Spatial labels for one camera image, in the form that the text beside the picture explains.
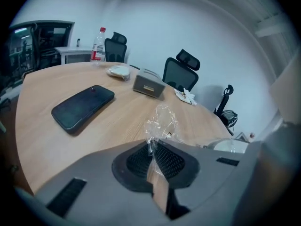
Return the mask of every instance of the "chair headrest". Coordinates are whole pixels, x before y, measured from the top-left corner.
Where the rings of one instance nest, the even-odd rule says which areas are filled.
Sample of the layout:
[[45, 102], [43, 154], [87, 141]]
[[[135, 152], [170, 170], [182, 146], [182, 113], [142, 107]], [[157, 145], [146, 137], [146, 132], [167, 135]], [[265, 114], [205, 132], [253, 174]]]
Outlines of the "chair headrest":
[[186, 65], [187, 67], [195, 71], [199, 70], [201, 66], [200, 61], [194, 56], [192, 56], [190, 53], [186, 52], [184, 49], [182, 49], [178, 53], [176, 59], [182, 64]]

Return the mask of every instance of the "tissue box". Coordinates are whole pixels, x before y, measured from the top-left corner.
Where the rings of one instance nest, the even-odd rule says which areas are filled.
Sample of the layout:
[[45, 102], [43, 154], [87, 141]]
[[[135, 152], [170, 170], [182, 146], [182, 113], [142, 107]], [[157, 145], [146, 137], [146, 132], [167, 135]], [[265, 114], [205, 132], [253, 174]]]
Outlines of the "tissue box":
[[136, 76], [133, 90], [158, 98], [165, 89], [165, 83], [155, 72], [141, 68]]

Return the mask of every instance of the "black vent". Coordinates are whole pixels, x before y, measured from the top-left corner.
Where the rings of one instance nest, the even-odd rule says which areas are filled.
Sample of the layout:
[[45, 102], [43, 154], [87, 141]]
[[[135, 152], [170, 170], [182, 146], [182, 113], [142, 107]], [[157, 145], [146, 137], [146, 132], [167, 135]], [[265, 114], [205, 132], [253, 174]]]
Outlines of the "black vent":
[[185, 161], [182, 157], [173, 153], [161, 144], [157, 145], [155, 158], [166, 179], [173, 178], [185, 167]]
[[152, 157], [148, 155], [148, 145], [143, 146], [127, 159], [127, 168], [136, 176], [146, 179]]
[[224, 163], [224, 164], [228, 164], [231, 166], [235, 166], [235, 167], [239, 164], [239, 161], [229, 159], [229, 158], [224, 158], [224, 157], [220, 157], [216, 161]]
[[47, 208], [58, 216], [64, 217], [86, 183], [82, 179], [72, 179], [50, 202]]

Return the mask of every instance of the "crumpled paper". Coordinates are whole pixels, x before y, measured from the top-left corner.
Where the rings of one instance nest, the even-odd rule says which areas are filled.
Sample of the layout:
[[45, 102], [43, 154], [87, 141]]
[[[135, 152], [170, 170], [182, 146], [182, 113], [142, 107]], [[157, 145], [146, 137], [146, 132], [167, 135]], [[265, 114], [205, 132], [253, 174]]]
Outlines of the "crumpled paper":
[[181, 100], [191, 105], [196, 105], [194, 101], [194, 94], [191, 94], [187, 89], [184, 88], [184, 92], [180, 92], [177, 89], [174, 89], [175, 95]]

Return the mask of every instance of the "white wall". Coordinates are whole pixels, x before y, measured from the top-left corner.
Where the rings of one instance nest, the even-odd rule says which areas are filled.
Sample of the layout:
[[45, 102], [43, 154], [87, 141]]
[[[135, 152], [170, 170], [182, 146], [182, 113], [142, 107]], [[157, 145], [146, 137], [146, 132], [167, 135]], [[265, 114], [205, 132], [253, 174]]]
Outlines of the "white wall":
[[75, 22], [70, 45], [92, 46], [100, 27], [106, 0], [27, 0], [11, 25], [35, 20]]
[[202, 0], [111, 0], [104, 20], [127, 37], [128, 63], [163, 76], [165, 61], [183, 48], [201, 62], [192, 90], [213, 110], [228, 84], [234, 87], [226, 109], [238, 113], [235, 132], [259, 135], [277, 108], [269, 95], [268, 61], [255, 39], [227, 13]]

